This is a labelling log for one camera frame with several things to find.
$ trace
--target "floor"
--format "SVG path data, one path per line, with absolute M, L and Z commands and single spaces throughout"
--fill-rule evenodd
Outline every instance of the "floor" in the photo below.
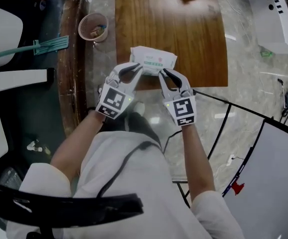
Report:
M 257 45 L 253 16 L 248 0 L 218 0 L 226 33 L 229 84 L 225 88 L 198 88 L 197 90 L 252 109 L 279 120 L 283 106 L 281 85 L 288 89 L 288 55 L 261 57 Z M 86 63 L 88 106 L 97 100 L 97 87 L 116 65 L 115 0 L 93 0 L 90 11 L 101 12 L 109 19 L 109 36 L 103 43 L 94 44 Z M 175 126 L 162 104 L 160 90 L 137 91 L 136 98 L 146 104 L 144 116 L 165 144 L 167 138 L 180 130 Z M 196 96 L 196 127 L 206 153 L 209 153 L 228 105 Z M 244 158 L 253 145 L 262 124 L 262 118 L 238 108 L 232 108 L 222 136 L 213 152 L 210 163 L 215 186 L 222 192 L 237 169 L 241 159 L 227 166 L 231 154 Z M 182 136 L 178 134 L 168 144 L 165 156 L 174 180 L 185 180 Z
M 63 0 L 50 0 L 42 22 L 39 41 L 57 38 L 62 15 Z M 54 68 L 53 83 L 30 85 L 6 91 L 2 96 L 16 110 L 19 135 L 17 151 L 30 165 L 36 162 L 49 163 L 65 134 L 60 112 L 57 82 L 57 52 L 36 56 L 29 69 Z M 39 142 L 42 152 L 29 151 L 27 146 L 34 140 Z

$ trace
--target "black cable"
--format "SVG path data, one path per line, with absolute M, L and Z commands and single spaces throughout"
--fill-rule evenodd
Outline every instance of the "black cable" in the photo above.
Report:
M 186 199 L 186 197 L 184 195 L 184 191 L 183 191 L 181 185 L 179 183 L 177 183 L 177 186 L 178 186 L 178 189 L 179 189 L 179 191 L 180 191 L 180 193 L 182 195 L 182 198 L 184 199 L 185 204 L 187 205 L 188 208 L 190 208 L 189 202 L 188 202 L 188 200 Z
M 284 123 L 283 123 L 283 124 L 285 124 L 287 122 L 287 120 L 288 120 L 288 107 L 283 109 L 282 115 L 281 115 L 280 120 L 279 120 L 280 123 L 282 123 L 282 119 L 283 118 L 286 118 Z
M 181 132 L 182 132 L 182 130 L 177 131 L 177 132 L 175 132 L 174 134 L 172 134 L 171 136 L 169 136 L 169 137 L 167 138 L 167 141 L 166 141 L 166 144 L 165 144 L 165 147 L 164 147 L 163 154 L 165 154 L 166 147 L 167 147 L 167 145 L 168 145 L 169 140 L 170 140 L 173 136 L 175 136 L 175 135 L 177 135 L 178 133 L 181 133 Z
M 234 160 L 234 159 L 236 159 L 236 158 L 239 158 L 239 159 L 245 160 L 244 158 L 241 158 L 241 157 L 233 157 L 232 160 Z
M 122 165 L 120 166 L 120 168 L 118 169 L 118 171 L 115 173 L 115 175 L 113 175 L 113 177 L 102 187 L 102 189 L 99 191 L 98 195 L 96 196 L 96 198 L 100 198 L 103 197 L 103 194 L 111 187 L 111 185 L 113 184 L 113 182 L 116 180 L 116 178 L 120 175 L 120 173 L 122 172 L 122 170 L 124 169 L 126 163 L 128 162 L 128 160 L 130 159 L 130 157 L 133 155 L 133 153 L 135 151 L 137 151 L 138 149 L 140 150 L 145 150 L 150 146 L 155 146 L 157 147 L 160 151 L 160 147 L 156 144 L 156 143 L 152 143 L 150 141 L 144 141 L 142 142 L 140 145 L 138 145 L 137 147 L 135 147 L 129 154 L 126 155 L 126 157 L 124 158 Z

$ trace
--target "wooden tabletop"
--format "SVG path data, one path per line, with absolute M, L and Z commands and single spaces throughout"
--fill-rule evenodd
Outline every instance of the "wooden tabletop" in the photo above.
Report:
M 116 0 L 117 62 L 130 60 L 130 48 L 146 46 L 177 56 L 175 70 L 191 87 L 228 85 L 223 20 L 217 0 Z M 160 89 L 145 76 L 139 90 Z
M 85 0 L 65 0 L 60 36 L 69 35 L 67 49 L 58 51 L 57 81 L 61 116 L 68 137 L 87 114 L 85 94 L 85 41 L 77 34 L 87 13 Z

